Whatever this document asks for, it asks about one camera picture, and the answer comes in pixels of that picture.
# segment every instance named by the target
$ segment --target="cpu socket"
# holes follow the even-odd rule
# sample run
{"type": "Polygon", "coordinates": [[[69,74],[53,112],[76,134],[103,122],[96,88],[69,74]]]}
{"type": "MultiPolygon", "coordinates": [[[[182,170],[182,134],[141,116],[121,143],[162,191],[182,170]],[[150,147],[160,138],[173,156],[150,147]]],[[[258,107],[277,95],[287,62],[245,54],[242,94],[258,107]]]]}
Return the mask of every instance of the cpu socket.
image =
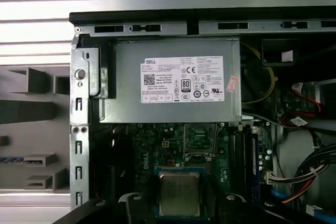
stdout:
{"type": "Polygon", "coordinates": [[[184,160],[204,156],[206,161],[211,161],[215,155],[216,141],[216,124],[185,124],[184,160]]]}

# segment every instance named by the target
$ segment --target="ce mark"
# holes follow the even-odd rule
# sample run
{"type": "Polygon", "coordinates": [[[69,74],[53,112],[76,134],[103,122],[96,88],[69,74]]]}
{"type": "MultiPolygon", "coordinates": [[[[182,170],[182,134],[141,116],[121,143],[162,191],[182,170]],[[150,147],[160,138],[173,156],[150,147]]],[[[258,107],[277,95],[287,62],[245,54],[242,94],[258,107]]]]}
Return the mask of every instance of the ce mark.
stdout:
{"type": "Polygon", "coordinates": [[[187,73],[191,73],[190,70],[191,70],[192,73],[196,73],[195,67],[192,67],[192,68],[191,67],[187,67],[187,73]]]}

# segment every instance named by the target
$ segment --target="dell logo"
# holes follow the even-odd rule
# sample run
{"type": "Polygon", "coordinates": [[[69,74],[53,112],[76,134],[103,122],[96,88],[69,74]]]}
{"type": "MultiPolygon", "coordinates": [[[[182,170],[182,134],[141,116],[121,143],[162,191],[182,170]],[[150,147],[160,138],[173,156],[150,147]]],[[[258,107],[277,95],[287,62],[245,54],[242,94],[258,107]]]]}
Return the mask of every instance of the dell logo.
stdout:
{"type": "Polygon", "coordinates": [[[143,168],[149,169],[148,166],[148,153],[143,154],[143,168]]]}

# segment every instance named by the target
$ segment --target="power supply label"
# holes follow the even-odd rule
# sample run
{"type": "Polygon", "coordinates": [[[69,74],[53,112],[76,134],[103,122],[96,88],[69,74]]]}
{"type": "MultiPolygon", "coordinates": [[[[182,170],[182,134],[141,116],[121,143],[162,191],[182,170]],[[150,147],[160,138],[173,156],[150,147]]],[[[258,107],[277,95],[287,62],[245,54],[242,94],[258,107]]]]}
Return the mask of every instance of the power supply label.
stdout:
{"type": "Polygon", "coordinates": [[[223,56],[149,58],[141,64],[141,102],[224,101],[223,56]]]}

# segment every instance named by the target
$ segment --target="connector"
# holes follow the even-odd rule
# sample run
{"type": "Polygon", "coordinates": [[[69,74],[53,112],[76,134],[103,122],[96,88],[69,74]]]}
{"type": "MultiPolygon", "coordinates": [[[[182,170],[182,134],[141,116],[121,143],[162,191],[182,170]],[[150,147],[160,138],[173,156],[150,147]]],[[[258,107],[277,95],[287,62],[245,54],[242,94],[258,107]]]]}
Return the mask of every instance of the connector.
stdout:
{"type": "Polygon", "coordinates": [[[266,185],[274,185],[275,183],[270,180],[270,175],[272,174],[273,172],[266,172],[265,173],[265,182],[266,182],[266,185]]]}

